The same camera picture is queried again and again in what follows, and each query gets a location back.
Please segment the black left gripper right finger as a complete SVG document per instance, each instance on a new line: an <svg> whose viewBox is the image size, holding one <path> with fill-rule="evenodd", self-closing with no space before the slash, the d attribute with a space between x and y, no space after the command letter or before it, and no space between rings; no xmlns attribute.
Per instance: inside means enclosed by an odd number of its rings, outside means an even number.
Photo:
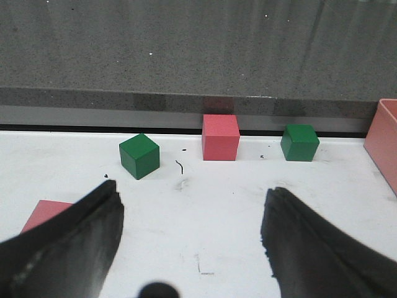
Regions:
<svg viewBox="0 0 397 298"><path fill-rule="evenodd" d="M396 261L358 242L288 189L269 189L262 245L282 297L396 297Z"/></svg>

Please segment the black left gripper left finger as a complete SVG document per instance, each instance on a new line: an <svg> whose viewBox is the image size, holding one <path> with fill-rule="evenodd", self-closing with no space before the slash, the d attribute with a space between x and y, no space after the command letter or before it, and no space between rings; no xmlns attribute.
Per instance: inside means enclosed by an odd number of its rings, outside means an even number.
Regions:
<svg viewBox="0 0 397 298"><path fill-rule="evenodd" d="M104 181L55 217L1 243L1 297L99 297L123 232L124 206Z"/></svg>

